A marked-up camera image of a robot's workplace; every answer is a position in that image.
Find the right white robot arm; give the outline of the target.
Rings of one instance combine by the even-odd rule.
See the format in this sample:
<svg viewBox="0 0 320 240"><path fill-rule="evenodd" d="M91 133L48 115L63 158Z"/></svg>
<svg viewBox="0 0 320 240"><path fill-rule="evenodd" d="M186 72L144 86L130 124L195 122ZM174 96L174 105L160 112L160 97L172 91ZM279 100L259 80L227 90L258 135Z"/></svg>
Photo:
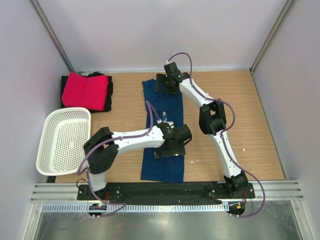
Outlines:
<svg viewBox="0 0 320 240"><path fill-rule="evenodd" d="M167 61L164 74L156 75L156 90L170 94L184 94L199 108L199 128L215 145L220 157L225 180L225 192L231 198L241 196L249 184L244 170L239 166L227 134L227 103L205 93L186 72L182 73L175 62Z"/></svg>

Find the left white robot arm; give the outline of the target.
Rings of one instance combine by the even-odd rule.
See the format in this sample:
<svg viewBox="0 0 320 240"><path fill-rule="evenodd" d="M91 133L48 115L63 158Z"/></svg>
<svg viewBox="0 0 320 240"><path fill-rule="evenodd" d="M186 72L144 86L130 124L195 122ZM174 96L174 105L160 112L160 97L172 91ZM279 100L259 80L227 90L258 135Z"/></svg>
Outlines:
<svg viewBox="0 0 320 240"><path fill-rule="evenodd" d="M106 194L106 172L118 155L153 148L158 157L184 156L185 145L191 140L192 133L186 124L175 127L172 123L159 122L129 132L112 132L102 127L83 145L85 157L78 173L87 171L88 193L101 200Z"/></svg>

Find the blue printed t-shirt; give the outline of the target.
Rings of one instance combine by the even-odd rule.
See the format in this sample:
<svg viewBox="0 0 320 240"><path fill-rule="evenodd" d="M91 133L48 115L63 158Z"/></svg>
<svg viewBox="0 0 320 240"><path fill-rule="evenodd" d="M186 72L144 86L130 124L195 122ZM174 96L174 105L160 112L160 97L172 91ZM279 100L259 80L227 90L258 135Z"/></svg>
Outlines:
<svg viewBox="0 0 320 240"><path fill-rule="evenodd" d="M183 97L180 92L157 89L157 81L142 82L147 110L146 128L151 137L143 151L141 180L164 183L184 181L184 141L190 130L184 124Z"/></svg>

